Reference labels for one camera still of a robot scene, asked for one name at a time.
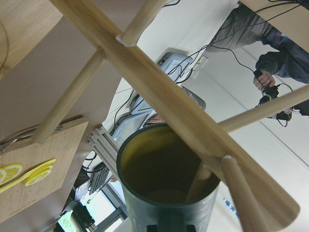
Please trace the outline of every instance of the plywood panel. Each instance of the plywood panel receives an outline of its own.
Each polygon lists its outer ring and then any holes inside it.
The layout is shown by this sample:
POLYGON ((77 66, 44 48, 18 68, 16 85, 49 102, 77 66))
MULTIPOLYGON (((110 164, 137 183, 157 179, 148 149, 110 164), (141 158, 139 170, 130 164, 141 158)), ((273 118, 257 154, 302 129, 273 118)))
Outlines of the plywood panel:
POLYGON ((2 79, 59 22, 62 14, 49 0, 0 0, 0 6, 2 79))
MULTIPOLYGON (((257 11, 264 7, 278 4, 277 2, 269 2, 267 0, 241 0, 246 6, 251 10, 257 11)), ((268 20, 278 14, 281 14, 297 4, 287 4, 282 6, 272 7, 270 9, 263 10, 258 14, 265 20, 268 20)), ((285 14, 282 14, 269 21, 278 30, 282 31, 296 44, 302 47, 305 51, 309 52, 309 27, 307 23, 309 22, 309 11, 303 7, 299 6, 285 14)))
POLYGON ((22 174, 44 161, 57 159, 44 180, 27 187, 23 181, 0 194, 0 222, 61 188, 87 124, 84 117, 68 122, 63 124, 64 130, 53 134, 43 145, 28 138, 0 155, 0 167, 21 163, 22 174))

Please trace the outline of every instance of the yellow lemon slice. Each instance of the yellow lemon slice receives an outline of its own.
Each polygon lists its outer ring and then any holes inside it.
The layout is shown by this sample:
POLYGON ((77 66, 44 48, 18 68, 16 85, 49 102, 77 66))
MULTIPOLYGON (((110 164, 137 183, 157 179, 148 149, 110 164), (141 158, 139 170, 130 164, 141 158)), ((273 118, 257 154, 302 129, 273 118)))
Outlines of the yellow lemon slice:
POLYGON ((3 182, 3 180, 6 177, 6 171, 2 168, 0 168, 0 184, 3 182))
POLYGON ((52 168, 53 168, 53 165, 52 165, 52 164, 45 164, 45 165, 43 165, 41 168, 38 168, 37 170, 35 170, 35 172, 32 173, 31 175, 34 175, 34 174, 36 174, 36 173, 39 173, 40 171, 43 171, 44 169, 47 169, 47 168, 52 169, 52 168))
POLYGON ((40 172, 34 172, 31 176, 29 176, 26 179, 25 185, 29 186, 29 185, 33 185, 33 184, 39 182, 40 180, 47 177, 50 174, 51 171, 52 170, 50 170, 50 168, 46 168, 44 170, 41 170, 40 172))
POLYGON ((6 177, 0 184, 4 184, 17 177, 23 170, 23 166, 20 163, 11 163, 2 167, 2 169, 6 172, 6 177))

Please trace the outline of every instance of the wooden rod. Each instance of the wooden rod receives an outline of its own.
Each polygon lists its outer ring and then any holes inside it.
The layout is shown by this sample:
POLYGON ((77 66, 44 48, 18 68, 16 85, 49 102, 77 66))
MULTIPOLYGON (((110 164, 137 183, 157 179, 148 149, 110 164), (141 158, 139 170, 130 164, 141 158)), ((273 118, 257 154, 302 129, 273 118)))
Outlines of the wooden rod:
POLYGON ((193 179, 185 202, 190 202, 194 199, 197 199, 203 192, 205 192, 205 188, 207 187, 208 178, 211 176, 211 170, 201 162, 198 167, 197 173, 193 179))
POLYGON ((120 44, 115 37, 121 30, 90 0, 51 2, 94 46, 104 49, 109 62, 217 177, 224 181, 216 159, 227 154, 237 159, 272 230, 297 217, 300 208, 294 199, 137 46, 120 44))
POLYGON ((297 105, 307 99, 309 99, 309 85, 219 122, 219 125, 226 132, 232 132, 262 118, 269 117, 289 107, 297 105))
POLYGON ((53 109, 49 112, 43 123, 36 129, 31 137, 33 141, 43 144, 52 135, 55 128, 66 116, 74 103, 86 89, 103 61, 106 59, 102 48, 98 48, 86 63, 69 88, 64 92, 53 109))
POLYGON ((221 160, 221 166, 244 232, 270 231, 236 160, 225 156, 221 160))
POLYGON ((123 35, 117 39, 125 46, 135 46, 144 30, 169 0, 147 0, 123 35))
MULTIPOLYGON (((226 119, 222 122, 219 122, 219 125, 226 132, 229 133, 241 127, 254 123, 262 118, 266 118, 268 116, 281 112, 307 99, 309 99, 309 85, 304 86, 300 89, 297 89, 286 95, 283 95, 279 98, 275 98, 272 101, 266 102, 244 113, 241 113, 239 115, 226 119)), ((210 172, 210 170, 205 165, 203 165, 203 163, 201 162, 201 165, 190 187, 187 200, 194 199, 195 196, 198 196, 201 194, 201 191, 204 188, 199 185, 207 184, 207 180, 200 180, 198 178, 199 176, 203 175, 204 173, 208 173, 208 172, 210 172)))

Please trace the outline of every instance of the dark green cup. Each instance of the dark green cup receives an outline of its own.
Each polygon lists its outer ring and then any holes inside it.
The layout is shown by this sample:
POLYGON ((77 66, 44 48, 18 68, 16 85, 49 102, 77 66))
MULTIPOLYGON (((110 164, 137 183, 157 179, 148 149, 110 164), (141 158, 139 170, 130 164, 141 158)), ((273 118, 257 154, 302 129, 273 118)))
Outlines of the dark green cup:
POLYGON ((185 203, 199 157, 166 124, 141 129, 121 146, 117 171, 133 232, 205 232, 220 180, 185 203))

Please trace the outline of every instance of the gray pants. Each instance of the gray pants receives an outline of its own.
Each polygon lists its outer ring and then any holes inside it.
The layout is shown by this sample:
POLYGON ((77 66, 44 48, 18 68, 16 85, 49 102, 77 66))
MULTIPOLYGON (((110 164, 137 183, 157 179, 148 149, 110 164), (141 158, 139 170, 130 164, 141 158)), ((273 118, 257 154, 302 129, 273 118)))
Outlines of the gray pants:
MULTIPOLYGON (((232 10, 210 44, 214 43, 213 46, 233 50, 260 41, 272 28, 268 22, 245 5, 240 4, 238 8, 232 10)), ((205 51, 227 51, 213 46, 208 46, 205 51)))

